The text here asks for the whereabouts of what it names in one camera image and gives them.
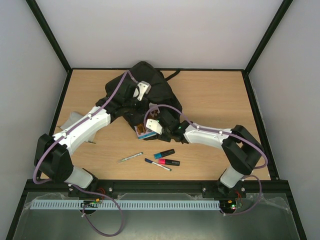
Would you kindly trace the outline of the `dog picture book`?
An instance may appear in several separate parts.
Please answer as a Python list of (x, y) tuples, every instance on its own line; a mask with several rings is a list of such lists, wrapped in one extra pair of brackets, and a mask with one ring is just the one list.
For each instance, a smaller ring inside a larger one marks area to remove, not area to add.
[(147, 129), (143, 123), (134, 126), (134, 130), (139, 140), (150, 138), (157, 135), (156, 132)]

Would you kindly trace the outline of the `black backpack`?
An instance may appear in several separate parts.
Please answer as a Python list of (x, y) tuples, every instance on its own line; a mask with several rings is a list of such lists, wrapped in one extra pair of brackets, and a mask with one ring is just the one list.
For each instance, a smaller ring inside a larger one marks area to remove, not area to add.
[[(182, 111), (182, 105), (180, 104), (179, 100), (175, 96), (172, 91), (172, 88), (168, 84), (167, 80), (171, 79), (172, 76), (167, 78), (157, 69), (155, 69), (152, 65), (145, 61), (140, 61), (133, 67), (129, 69), (129, 73), (125, 76), (122, 84), (124, 85), (137, 85), (141, 81), (145, 81), (151, 85), (151, 89), (148, 94), (144, 95), (143, 97), (147, 99), (147, 108), (146, 111), (143, 113), (139, 112), (132, 112), (132, 113), (125, 113), (123, 116), (120, 116), (125, 119), (125, 121), (129, 124), (129, 126), (134, 130), (134, 126), (139, 124), (144, 124), (144, 117), (146, 112), (150, 109), (150, 104), (154, 105), (169, 105), (176, 108), (179, 111)], [(112, 112), (114, 110), (114, 103), (111, 101), (104, 107), (107, 113), (110, 114), (111, 121), (114, 122), (119, 117), (113, 117)], [(169, 110), (173, 111), (173, 113), (177, 113), (175, 110), (167, 107), (160, 107), (159, 113), (161, 110)], [(181, 123), (181, 128), (186, 129), (187, 124), (185, 122)], [(152, 137), (146, 138), (146, 140), (157, 140), (157, 134)]]

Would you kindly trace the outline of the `grey cloth pouch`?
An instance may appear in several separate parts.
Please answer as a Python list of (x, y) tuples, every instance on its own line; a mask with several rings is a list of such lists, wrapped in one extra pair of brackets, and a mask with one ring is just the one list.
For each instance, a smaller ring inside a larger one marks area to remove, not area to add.
[[(64, 131), (67, 128), (69, 128), (70, 126), (72, 126), (74, 123), (79, 121), (82, 117), (83, 117), (83, 115), (81, 115), (80, 113), (78, 113), (76, 111), (73, 111), (70, 113), (70, 115), (69, 115), (68, 119), (65, 121), (65, 123), (63, 123), (57, 127), (60, 128), (62, 131)], [(87, 140), (85, 140), (85, 142), (95, 144), (95, 142), (94, 142), (95, 136), (96, 136), (96, 133), (93, 133)]]

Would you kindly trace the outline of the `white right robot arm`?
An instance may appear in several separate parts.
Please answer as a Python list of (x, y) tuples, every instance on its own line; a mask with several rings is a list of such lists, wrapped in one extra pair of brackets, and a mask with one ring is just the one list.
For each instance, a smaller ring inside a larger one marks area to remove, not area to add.
[(258, 166), (260, 158), (268, 163), (261, 144), (242, 125), (233, 128), (213, 128), (199, 125), (188, 119), (180, 122), (170, 111), (163, 110), (155, 120), (147, 120), (148, 129), (156, 132), (166, 141), (175, 140), (186, 144), (202, 144), (221, 149), (229, 161), (217, 182), (217, 191), (229, 196), (239, 181), (249, 176)]

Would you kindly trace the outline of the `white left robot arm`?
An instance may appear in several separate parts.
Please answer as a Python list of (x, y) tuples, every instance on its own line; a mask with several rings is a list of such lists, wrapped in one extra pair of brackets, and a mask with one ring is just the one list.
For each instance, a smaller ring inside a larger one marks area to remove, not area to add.
[(111, 95), (101, 98), (87, 114), (66, 129), (52, 136), (43, 134), (37, 142), (33, 182), (40, 185), (53, 181), (83, 189), (89, 187), (94, 176), (74, 166), (71, 156), (82, 143), (116, 118), (135, 109), (142, 110), (142, 102), (151, 88), (145, 81), (117, 86)]

